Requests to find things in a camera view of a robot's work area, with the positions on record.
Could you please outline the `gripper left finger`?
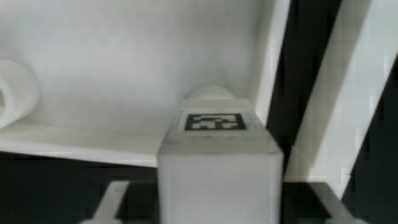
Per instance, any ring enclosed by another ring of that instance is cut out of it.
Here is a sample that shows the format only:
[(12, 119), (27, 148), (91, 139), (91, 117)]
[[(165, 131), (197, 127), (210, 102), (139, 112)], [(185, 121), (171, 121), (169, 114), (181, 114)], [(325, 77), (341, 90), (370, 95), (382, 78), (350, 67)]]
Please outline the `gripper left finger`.
[(92, 217), (78, 224), (153, 224), (156, 183), (112, 181)]

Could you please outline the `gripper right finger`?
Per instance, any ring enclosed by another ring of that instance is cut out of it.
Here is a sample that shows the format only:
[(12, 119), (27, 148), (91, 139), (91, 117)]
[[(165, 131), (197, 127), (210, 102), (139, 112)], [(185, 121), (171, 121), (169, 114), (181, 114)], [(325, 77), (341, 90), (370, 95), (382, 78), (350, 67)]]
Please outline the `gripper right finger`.
[(368, 224), (368, 222), (354, 217), (323, 182), (286, 182), (283, 224)]

